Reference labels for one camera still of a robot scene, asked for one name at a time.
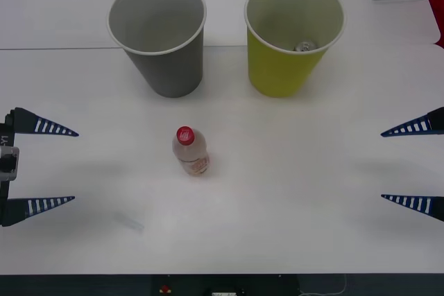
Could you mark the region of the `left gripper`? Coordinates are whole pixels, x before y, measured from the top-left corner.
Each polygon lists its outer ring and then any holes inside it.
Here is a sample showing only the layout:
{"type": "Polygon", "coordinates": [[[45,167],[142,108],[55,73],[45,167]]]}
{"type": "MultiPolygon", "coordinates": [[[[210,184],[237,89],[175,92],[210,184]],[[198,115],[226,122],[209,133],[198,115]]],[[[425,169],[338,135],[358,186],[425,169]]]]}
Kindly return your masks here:
{"type": "Polygon", "coordinates": [[[15,180],[15,132],[9,114],[1,123],[1,226],[9,227],[38,214],[48,212],[75,199],[75,196],[53,198],[8,199],[10,182],[15,180]]]}

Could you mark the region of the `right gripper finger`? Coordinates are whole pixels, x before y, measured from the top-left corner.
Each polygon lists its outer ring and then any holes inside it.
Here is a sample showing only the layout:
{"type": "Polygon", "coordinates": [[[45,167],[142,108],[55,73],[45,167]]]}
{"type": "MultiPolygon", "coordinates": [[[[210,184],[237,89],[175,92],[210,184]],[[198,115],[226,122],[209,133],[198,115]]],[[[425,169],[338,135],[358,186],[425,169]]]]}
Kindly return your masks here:
{"type": "Polygon", "coordinates": [[[444,107],[440,107],[430,111],[426,115],[412,119],[381,133],[381,136],[443,135],[443,110],[444,107]]]}
{"type": "Polygon", "coordinates": [[[410,210],[430,216],[439,221],[444,221],[444,197],[443,196],[408,196],[381,194],[381,197],[406,207],[410,210]]]}

